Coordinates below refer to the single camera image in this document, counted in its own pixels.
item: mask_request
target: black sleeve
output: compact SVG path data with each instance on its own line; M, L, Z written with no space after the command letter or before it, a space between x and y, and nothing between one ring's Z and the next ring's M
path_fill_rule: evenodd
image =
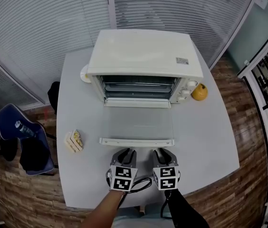
M197 212L178 189L164 192L168 199L168 206L175 227L209 228L207 221Z

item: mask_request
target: cable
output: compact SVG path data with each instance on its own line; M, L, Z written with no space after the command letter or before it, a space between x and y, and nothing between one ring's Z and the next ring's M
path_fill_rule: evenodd
M181 179L181 172L178 171L178 174L179 174L179 177L178 177L177 182L179 182L180 179ZM169 194L168 197L166 196L166 200L165 200L165 202L164 202L163 205L162 205L162 208L161 208L161 218L164 218L164 219L172 219L172 217L164 217L164 216L163 216L163 210L164 210L164 207L166 207L166 205L167 205L167 203L168 203L168 201L169 201L169 198L171 197L171 194L172 194L172 190L166 190L166 191L165 191L165 194L166 194L167 191L169 191L170 194Z
M147 183L146 185L144 185L143 187L139 188L139 189L134 189L134 190L133 190L133 187L135 187L137 184L142 183L142 182L144 182L144 181L148 181L148 183ZM109 178L106 178L106 182L107 182L107 184L110 186L110 179L109 179ZM122 203L124 202L124 199L126 198L126 196L127 196L129 193L140 192L140 191L142 191L142 190L147 189L147 188L150 187L151 185L152 185L152 179L151 179L150 177L141 178L141 179L135 181L135 182L133 183L133 185L132 185L132 189L131 189L131 191L126 192L126 193L124 194L124 196L121 198L121 200L120 200L120 202L119 202L119 205L118 205L118 208L120 207L120 205L122 205Z
M164 216L163 216L163 209L164 209L164 207L166 207L166 205L167 205L167 203L168 203L168 201L169 201L169 198L170 198L171 194L172 194L172 192L170 191L170 195L169 195L169 197L166 198L165 202L164 202L163 205L162 205L162 208L161 208L161 218L164 218L164 219L172 219L172 217L164 217Z
M10 211L10 209L7 207L7 205L2 201L0 200L0 202L5 206L5 208L7 208L7 210L9 211L10 215L12 216L12 218L14 219L16 225L18 226L18 228L21 228L21 226L18 224L18 222L16 221L15 217L12 215L12 212Z

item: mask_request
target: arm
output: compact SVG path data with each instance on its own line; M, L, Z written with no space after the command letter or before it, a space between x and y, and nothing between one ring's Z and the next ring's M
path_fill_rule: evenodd
M207 221L186 201L178 189L164 192L175 227L209 228Z
M81 228L110 228L124 192L111 190L83 221Z

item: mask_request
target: toaster oven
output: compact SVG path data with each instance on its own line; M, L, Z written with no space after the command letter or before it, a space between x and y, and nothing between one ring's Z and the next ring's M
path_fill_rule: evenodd
M203 79L189 35L144 29L100 31L86 76L105 106L170 108Z

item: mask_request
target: table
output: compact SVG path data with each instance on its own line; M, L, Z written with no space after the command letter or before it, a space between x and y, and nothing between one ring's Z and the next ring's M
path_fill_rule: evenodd
M201 54L196 49L208 88L204 101L191 99L184 104L172 104L175 146L168 147L178 160L182 194L205 187L239 167L237 147L220 92ZM66 55L57 106L57 154L62 190L69 207L95 208L108 193L105 173L112 155L121 148L98 143L102 132L104 104L91 84L80 79L80 71L89 62L92 49ZM84 139L84 149L71 153L64 145L67 132L78 129ZM136 148L138 172L150 172L146 162L150 148ZM122 207L163 201L155 183L139 193L129 194Z

